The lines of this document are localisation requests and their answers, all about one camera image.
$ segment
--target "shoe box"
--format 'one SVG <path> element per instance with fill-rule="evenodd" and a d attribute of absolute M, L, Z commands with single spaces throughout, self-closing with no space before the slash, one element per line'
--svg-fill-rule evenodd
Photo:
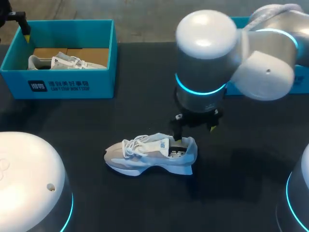
<path fill-rule="evenodd" d="M 113 20 L 28 21 L 27 43 L 19 28 L 0 73 L 15 99 L 112 98 L 117 65 Z M 28 58 L 62 52 L 107 69 L 27 70 Z"/>

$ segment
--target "blue led ring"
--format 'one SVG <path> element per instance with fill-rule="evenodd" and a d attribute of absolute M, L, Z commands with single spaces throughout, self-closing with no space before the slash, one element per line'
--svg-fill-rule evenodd
<path fill-rule="evenodd" d="M 201 92 L 196 92 L 196 91 L 190 90 L 190 89 L 188 89 L 186 86 L 184 86 L 184 85 L 180 82 L 177 73 L 175 73 L 175 77 L 176 77 L 176 81 L 177 81 L 178 85 L 179 85 L 183 90 L 187 91 L 188 93 L 195 94 L 195 95 L 210 95 L 210 94 L 213 94 L 213 93 L 216 93 L 216 92 L 220 91 L 221 89 L 223 89 L 223 88 L 226 86 L 226 84 L 224 84 L 224 85 L 222 85 L 220 88 L 218 88 L 218 89 L 216 89 L 216 90 L 214 90 L 214 91 L 212 91 L 212 92 L 201 93 Z"/>
<path fill-rule="evenodd" d="M 301 221 L 298 219 L 298 217 L 296 216 L 296 214 L 294 213 L 294 210 L 292 209 L 291 207 L 291 204 L 290 204 L 290 200 L 289 200 L 289 195 L 288 195 L 288 185 L 289 185 L 289 180 L 290 180 L 290 177 L 291 177 L 291 174 L 288 178 L 288 181 L 286 182 L 286 189 L 285 189 L 285 194 L 286 194 L 286 200 L 288 202 L 288 205 L 289 205 L 289 208 L 294 216 L 294 218 L 296 219 L 296 221 L 300 224 L 300 226 L 306 231 L 306 232 L 309 232 L 309 230 L 303 225 L 303 223 L 301 223 Z"/>
<path fill-rule="evenodd" d="M 297 43 L 296 39 L 291 34 L 285 32 L 283 30 L 278 30 L 278 29 L 273 29 L 273 28 L 266 28 L 266 29 L 260 29 L 260 30 L 256 30 L 256 31 L 273 31 L 273 32 L 277 32 L 277 33 L 280 33 L 282 35 L 285 35 L 285 36 L 289 37 L 293 41 L 293 43 L 295 44 L 296 49 L 298 49 L 298 43 Z"/>
<path fill-rule="evenodd" d="M 73 194 L 72 194 L 72 206 L 71 206 L 71 211 L 70 211 L 68 220 L 67 220 L 66 224 L 63 226 L 62 230 L 60 230 L 60 232 L 64 232 L 65 228 L 67 227 L 67 225 L 69 223 L 69 220 L 71 219 L 72 212 L 73 212 Z"/>

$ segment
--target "robotic arm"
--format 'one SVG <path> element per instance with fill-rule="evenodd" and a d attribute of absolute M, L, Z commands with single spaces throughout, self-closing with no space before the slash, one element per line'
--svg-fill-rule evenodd
<path fill-rule="evenodd" d="M 309 15 L 295 4 L 267 5 L 244 29 L 225 14 L 202 10 L 187 15 L 176 30 L 175 101 L 181 112 L 170 122 L 175 140 L 182 127 L 223 115 L 220 102 L 228 81 L 245 96 L 272 101 L 289 93 L 296 64 L 309 67 Z"/>
<path fill-rule="evenodd" d="M 0 28 L 6 21 L 16 21 L 25 36 L 26 41 L 29 43 L 31 28 L 26 20 L 25 12 L 13 12 L 9 0 L 0 0 Z"/>

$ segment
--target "white sneaker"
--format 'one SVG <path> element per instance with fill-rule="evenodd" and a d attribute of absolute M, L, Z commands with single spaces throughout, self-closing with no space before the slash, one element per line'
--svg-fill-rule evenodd
<path fill-rule="evenodd" d="M 104 159 L 112 169 L 125 175 L 137 176 L 152 166 L 191 175 L 191 165 L 197 159 L 197 144 L 191 137 L 176 142 L 172 136 L 161 133 L 141 135 L 107 148 Z"/>
<path fill-rule="evenodd" d="M 59 52 L 52 58 L 39 58 L 32 55 L 28 59 L 29 70 L 42 69 L 106 69 L 105 66 L 85 62 L 77 57 L 69 57 L 62 52 Z"/>

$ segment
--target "black table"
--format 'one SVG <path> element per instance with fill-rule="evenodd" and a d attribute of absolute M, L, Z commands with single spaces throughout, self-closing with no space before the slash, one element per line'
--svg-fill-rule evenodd
<path fill-rule="evenodd" d="M 105 165 L 110 145 L 168 132 L 178 113 L 174 48 L 119 44 L 112 100 L 15 101 L 1 81 L 0 130 L 38 135 L 58 151 L 76 232 L 276 231 L 276 201 L 309 143 L 309 95 L 228 97 L 211 135 L 203 126 L 184 131 L 199 147 L 192 176 L 152 168 L 132 178 Z"/>

